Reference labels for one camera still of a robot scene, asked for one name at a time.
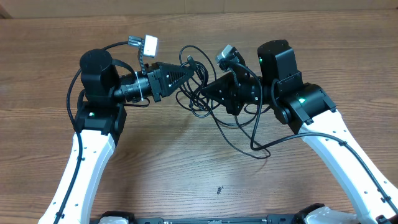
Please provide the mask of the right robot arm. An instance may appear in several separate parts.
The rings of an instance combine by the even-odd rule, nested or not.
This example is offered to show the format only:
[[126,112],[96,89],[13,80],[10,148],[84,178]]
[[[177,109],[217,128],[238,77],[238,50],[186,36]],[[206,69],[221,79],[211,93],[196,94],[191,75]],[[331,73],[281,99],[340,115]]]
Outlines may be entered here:
[[261,76],[247,68],[240,53],[225,47],[216,57],[224,75],[204,87],[205,97],[232,115],[246,104],[269,105],[275,117],[307,143],[326,164],[353,205],[336,212],[322,203],[286,218],[287,223],[396,223],[397,188],[391,184],[349,132],[335,103],[318,85],[304,83],[293,48],[272,40],[257,50]]

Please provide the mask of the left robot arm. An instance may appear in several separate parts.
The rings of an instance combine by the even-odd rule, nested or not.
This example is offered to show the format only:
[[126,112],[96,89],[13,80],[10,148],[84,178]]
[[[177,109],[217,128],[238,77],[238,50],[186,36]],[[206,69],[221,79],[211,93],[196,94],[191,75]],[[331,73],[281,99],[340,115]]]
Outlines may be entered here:
[[188,57],[180,65],[156,62],[135,72],[113,58],[109,47],[84,53],[74,76],[84,89],[78,97],[78,111],[69,115],[75,131],[70,157],[39,222],[89,223],[101,177],[126,122],[125,108],[138,107],[148,97],[160,101],[170,96],[193,76],[196,67]]

